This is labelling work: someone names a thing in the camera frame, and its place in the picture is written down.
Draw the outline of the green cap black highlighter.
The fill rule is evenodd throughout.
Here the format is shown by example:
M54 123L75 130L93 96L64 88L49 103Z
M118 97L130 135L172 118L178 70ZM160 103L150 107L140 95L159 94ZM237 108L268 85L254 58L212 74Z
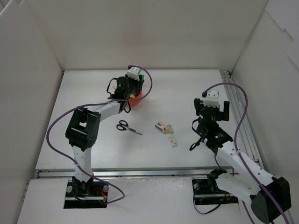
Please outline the green cap black highlighter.
M142 86L144 84L144 75L139 75L139 91L142 91Z

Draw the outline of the black handled scissors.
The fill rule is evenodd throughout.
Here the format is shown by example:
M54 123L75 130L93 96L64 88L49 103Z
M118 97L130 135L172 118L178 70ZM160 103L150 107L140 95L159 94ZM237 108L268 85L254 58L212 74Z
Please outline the black handled scissors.
M116 128L119 130L119 131L131 131L133 133L136 133L138 135L142 135L142 133L140 133L139 131L129 127L127 121L125 120L120 120L119 123L116 125Z

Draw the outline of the white staple box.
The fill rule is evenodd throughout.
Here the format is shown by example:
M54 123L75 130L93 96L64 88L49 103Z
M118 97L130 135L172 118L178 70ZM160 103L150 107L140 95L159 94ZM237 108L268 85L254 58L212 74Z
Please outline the white staple box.
M172 135L168 137L168 142L172 148L178 145L175 138Z

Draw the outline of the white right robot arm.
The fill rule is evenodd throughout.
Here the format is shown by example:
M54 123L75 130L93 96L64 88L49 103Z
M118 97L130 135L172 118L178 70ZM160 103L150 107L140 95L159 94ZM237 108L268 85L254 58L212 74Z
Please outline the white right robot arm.
M224 168L217 168L207 176L207 188L211 192L223 190L232 194L249 205L262 223L269 224L291 208L290 185L285 178L276 178L232 146L233 138L218 124L219 121L229 120L229 104L224 101L221 112L217 100L194 100L198 116L193 121L198 124L194 131L200 139L192 144L190 150L204 143L214 155L226 161L242 179L232 176Z

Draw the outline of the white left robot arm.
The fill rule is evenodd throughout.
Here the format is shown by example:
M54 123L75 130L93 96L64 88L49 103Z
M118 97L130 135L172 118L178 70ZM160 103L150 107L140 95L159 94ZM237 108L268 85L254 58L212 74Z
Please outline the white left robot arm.
M125 75L114 80L116 90L109 97L113 102L97 106L94 110L85 107L76 109L66 129L65 136L76 162L72 183L80 197L88 196L93 191L91 149L97 140L100 122L122 111L128 113L130 110L126 108L131 107L128 102L130 95L140 92L144 83L142 75Z

